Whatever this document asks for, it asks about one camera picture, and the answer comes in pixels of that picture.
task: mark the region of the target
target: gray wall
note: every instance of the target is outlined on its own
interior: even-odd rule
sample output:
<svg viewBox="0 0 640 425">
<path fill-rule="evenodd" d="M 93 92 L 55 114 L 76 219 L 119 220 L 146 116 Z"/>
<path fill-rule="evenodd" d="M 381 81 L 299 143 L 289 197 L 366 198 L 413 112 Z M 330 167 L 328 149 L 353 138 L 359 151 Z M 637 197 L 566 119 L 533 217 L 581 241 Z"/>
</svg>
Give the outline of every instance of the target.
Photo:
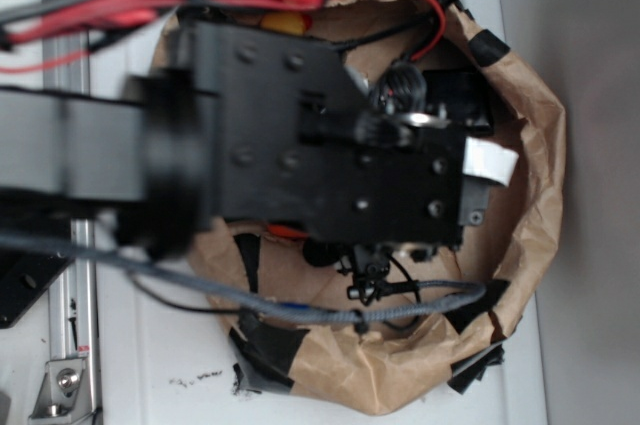
<svg viewBox="0 0 640 425">
<path fill-rule="evenodd" d="M 561 249 L 538 293 L 550 423 L 640 416 L 640 0 L 501 0 L 568 109 Z"/>
</svg>

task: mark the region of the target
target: red wire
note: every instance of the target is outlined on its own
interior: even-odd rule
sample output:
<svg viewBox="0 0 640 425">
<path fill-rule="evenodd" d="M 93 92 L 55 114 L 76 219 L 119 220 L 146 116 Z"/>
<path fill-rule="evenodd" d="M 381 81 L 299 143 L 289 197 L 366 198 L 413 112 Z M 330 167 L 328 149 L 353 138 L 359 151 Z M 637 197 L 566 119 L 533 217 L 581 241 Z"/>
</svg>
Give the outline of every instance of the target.
<svg viewBox="0 0 640 425">
<path fill-rule="evenodd" d="M 187 0 L 90 0 L 45 15 L 40 23 L 22 32 L 12 33 L 9 40 L 18 45 L 34 40 L 57 37 L 85 30 L 127 29 L 146 25 L 158 17 L 157 9 L 173 7 Z M 309 11 L 324 6 L 325 0 L 212 0 L 230 6 L 267 10 Z M 87 56 L 78 51 L 47 62 L 20 68 L 0 67 L 0 73 L 28 73 L 65 65 Z"/>
<path fill-rule="evenodd" d="M 46 62 L 38 63 L 36 65 L 29 65 L 26 67 L 7 68 L 0 67 L 0 73 L 5 74 L 18 74 L 18 73 L 30 73 L 39 72 L 42 70 L 49 70 L 50 68 L 59 67 L 61 65 L 67 65 L 69 63 L 80 60 L 81 58 L 88 57 L 89 52 L 87 50 L 78 50 L 62 57 L 47 60 Z"/>
<path fill-rule="evenodd" d="M 429 5 L 431 5 L 434 12 L 438 16 L 438 30 L 435 36 L 433 37 L 433 40 L 431 40 L 431 42 L 429 42 L 425 47 L 423 47 L 422 49 L 418 50 L 413 55 L 411 55 L 410 58 L 412 62 L 415 62 L 416 60 L 421 59 L 425 54 L 430 52 L 433 49 L 433 47 L 435 47 L 436 44 L 440 41 L 440 39 L 444 35 L 444 31 L 447 28 L 447 22 L 446 22 L 444 10 L 442 9 L 442 6 L 438 2 L 438 0 L 426 0 L 426 1 L 427 3 L 429 3 Z"/>
</svg>

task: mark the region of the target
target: metal screw head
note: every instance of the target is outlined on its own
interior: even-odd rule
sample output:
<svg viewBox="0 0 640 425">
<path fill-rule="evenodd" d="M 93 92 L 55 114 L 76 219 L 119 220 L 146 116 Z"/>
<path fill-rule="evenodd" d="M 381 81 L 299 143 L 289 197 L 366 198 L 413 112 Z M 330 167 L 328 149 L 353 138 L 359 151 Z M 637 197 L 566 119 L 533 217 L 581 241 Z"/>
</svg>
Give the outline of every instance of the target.
<svg viewBox="0 0 640 425">
<path fill-rule="evenodd" d="M 373 165 L 373 157 L 367 153 L 358 155 L 358 165 L 362 168 L 368 168 Z"/>
<path fill-rule="evenodd" d="M 444 203 L 441 200 L 433 200 L 427 205 L 427 212 L 433 218 L 440 218 L 444 215 Z"/>
<path fill-rule="evenodd" d="M 237 147 L 231 152 L 231 158 L 236 165 L 240 165 L 241 167 L 248 167 L 255 160 L 255 154 L 253 153 L 253 149 L 248 145 L 242 145 Z"/>
<path fill-rule="evenodd" d="M 280 155 L 280 166 L 285 170 L 295 170 L 300 165 L 300 154 L 289 150 Z"/>
<path fill-rule="evenodd" d="M 354 210 L 358 212 L 364 212 L 367 208 L 369 208 L 369 200 L 366 198 L 358 198 L 353 202 Z"/>
<path fill-rule="evenodd" d="M 444 175 L 445 173 L 447 173 L 447 160 L 442 157 L 436 158 L 431 164 L 431 168 L 436 175 Z"/>
<path fill-rule="evenodd" d="M 258 56 L 258 50 L 254 43 L 246 42 L 238 47 L 236 55 L 244 63 L 253 63 Z"/>
<path fill-rule="evenodd" d="M 80 376 L 72 368 L 65 368 L 58 373 L 58 386 L 63 390 L 69 390 L 79 382 Z"/>
<path fill-rule="evenodd" d="M 290 52 L 284 59 L 284 63 L 290 70 L 297 72 L 304 66 L 304 57 L 300 52 Z"/>
<path fill-rule="evenodd" d="M 484 212 L 482 210 L 474 210 L 469 214 L 469 223 L 471 225 L 480 225 L 484 221 Z"/>
</svg>

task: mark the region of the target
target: brown paper bag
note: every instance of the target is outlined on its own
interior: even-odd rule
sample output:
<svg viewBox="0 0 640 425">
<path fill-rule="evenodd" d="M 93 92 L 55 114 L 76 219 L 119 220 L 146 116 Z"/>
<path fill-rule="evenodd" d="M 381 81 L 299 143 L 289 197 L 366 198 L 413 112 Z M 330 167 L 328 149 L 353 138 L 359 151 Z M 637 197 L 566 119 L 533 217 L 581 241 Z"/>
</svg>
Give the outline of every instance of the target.
<svg viewBox="0 0 640 425">
<path fill-rule="evenodd" d="M 312 13 L 308 34 L 334 41 L 388 28 L 425 8 L 420 0 L 341 0 L 328 5 Z M 259 21 L 255 16 L 234 19 L 245 24 Z M 172 19 L 165 33 L 177 26 Z M 423 33 L 409 30 L 362 46 L 347 55 L 346 63 L 375 81 Z M 403 265 L 420 280 L 482 280 L 489 283 L 489 293 L 465 310 L 425 317 L 408 336 L 381 327 L 359 336 L 350 326 L 296 329 L 255 317 L 222 318 L 248 388 L 385 414 L 451 379 L 454 369 L 459 372 L 515 331 L 558 246 L 565 113 L 517 54 L 455 7 L 447 10 L 445 37 L 449 45 L 437 47 L 419 65 L 436 68 L 443 61 L 459 64 L 466 57 L 463 60 L 478 67 L 507 107 L 496 118 L 492 139 L 517 151 L 520 159 L 511 185 L 492 189 L 483 225 L 467 227 L 459 252 L 441 249 L 429 263 L 403 260 Z M 165 57 L 166 43 L 161 39 L 154 64 L 162 65 Z M 242 244 L 243 255 L 234 237 Z M 214 219 L 212 231 L 195 238 L 189 261 L 202 277 L 252 288 L 265 297 L 354 308 L 345 294 L 349 278 L 332 268 L 309 266 L 298 242 L 273 237 L 260 223 L 227 225 Z M 396 275 L 392 272 L 389 280 L 401 281 Z M 446 293 L 450 291 L 428 290 L 421 295 L 431 300 Z M 373 306 L 406 304 L 412 298 L 395 296 Z M 214 307 L 230 305 L 217 297 L 209 300 Z"/>
</svg>

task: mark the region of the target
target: screw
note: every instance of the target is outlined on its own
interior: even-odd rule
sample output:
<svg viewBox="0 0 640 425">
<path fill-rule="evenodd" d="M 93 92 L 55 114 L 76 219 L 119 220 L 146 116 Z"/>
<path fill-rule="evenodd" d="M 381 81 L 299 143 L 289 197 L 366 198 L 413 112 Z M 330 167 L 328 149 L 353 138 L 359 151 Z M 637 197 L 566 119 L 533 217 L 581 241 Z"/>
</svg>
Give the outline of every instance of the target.
<svg viewBox="0 0 640 425">
<path fill-rule="evenodd" d="M 58 374 L 58 386 L 63 390 L 67 390 L 80 381 L 80 377 L 75 370 L 65 368 Z"/>
<path fill-rule="evenodd" d="M 300 165 L 300 154 L 289 150 L 280 155 L 280 166 L 285 170 L 295 170 Z"/>
<path fill-rule="evenodd" d="M 255 160 L 253 149 L 247 145 L 237 147 L 231 154 L 233 161 L 241 167 L 248 167 Z"/>
<path fill-rule="evenodd" d="M 440 218 L 444 214 L 444 203 L 440 200 L 433 200 L 427 205 L 427 211 L 433 218 Z"/>
<path fill-rule="evenodd" d="M 53 403 L 47 407 L 47 416 L 58 417 L 62 415 L 62 405 L 59 403 Z"/>
<path fill-rule="evenodd" d="M 38 288 L 38 284 L 36 283 L 34 278 L 26 273 L 20 277 L 20 281 L 25 288 L 28 288 L 30 290 L 35 290 L 36 288 Z"/>
<path fill-rule="evenodd" d="M 447 173 L 447 160 L 442 157 L 436 158 L 431 164 L 431 167 L 433 168 L 433 172 L 436 175 L 444 175 L 445 173 Z"/>
<path fill-rule="evenodd" d="M 284 63 L 287 65 L 287 68 L 297 72 L 304 66 L 304 57 L 300 52 L 291 52 L 287 54 Z"/>
<path fill-rule="evenodd" d="M 484 221 L 484 213 L 482 210 L 474 210 L 469 214 L 469 223 L 471 225 L 480 225 Z"/>
<path fill-rule="evenodd" d="M 251 43 L 243 43 L 237 50 L 237 55 L 240 60 L 244 63 L 253 63 L 258 55 L 258 51 L 256 46 Z"/>
<path fill-rule="evenodd" d="M 368 168 L 373 164 L 373 157 L 369 154 L 363 153 L 358 156 L 358 165 L 363 168 Z"/>
<path fill-rule="evenodd" d="M 358 212 L 364 212 L 367 208 L 369 208 L 369 200 L 366 198 L 358 198 L 355 202 L 353 202 L 353 208 Z"/>
</svg>

